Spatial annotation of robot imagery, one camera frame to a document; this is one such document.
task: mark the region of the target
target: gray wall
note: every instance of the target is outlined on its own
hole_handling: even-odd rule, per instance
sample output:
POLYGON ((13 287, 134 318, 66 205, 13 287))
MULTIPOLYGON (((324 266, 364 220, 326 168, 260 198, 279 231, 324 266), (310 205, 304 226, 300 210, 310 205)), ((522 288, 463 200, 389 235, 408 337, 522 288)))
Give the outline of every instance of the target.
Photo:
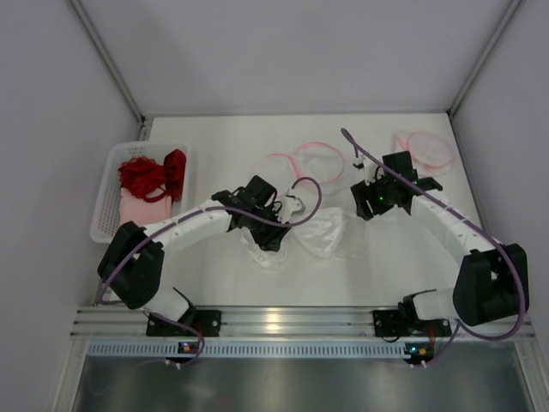
POLYGON ((45 410, 102 248, 109 148, 136 124, 62 0, 0 4, 0 409, 45 410))
POLYGON ((530 313, 549 361, 549 2, 527 0, 456 118, 481 212, 530 269, 530 313))
POLYGON ((443 111, 509 0, 82 0, 145 113, 443 111))

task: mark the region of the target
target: pink cloth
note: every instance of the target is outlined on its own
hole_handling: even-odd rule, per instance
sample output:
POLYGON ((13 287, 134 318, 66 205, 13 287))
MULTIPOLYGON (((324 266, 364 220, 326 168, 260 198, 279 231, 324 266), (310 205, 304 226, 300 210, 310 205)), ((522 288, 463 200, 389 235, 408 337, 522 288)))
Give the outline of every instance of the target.
MULTIPOLYGON (((153 197, 161 192, 161 189, 157 189, 149 196, 153 197)), ((120 226, 128 221, 133 221, 137 226, 143 226, 163 221, 172 214, 172 198, 169 196, 161 198, 158 202, 147 203, 133 197, 130 191, 124 188, 120 190, 120 195, 120 226)))

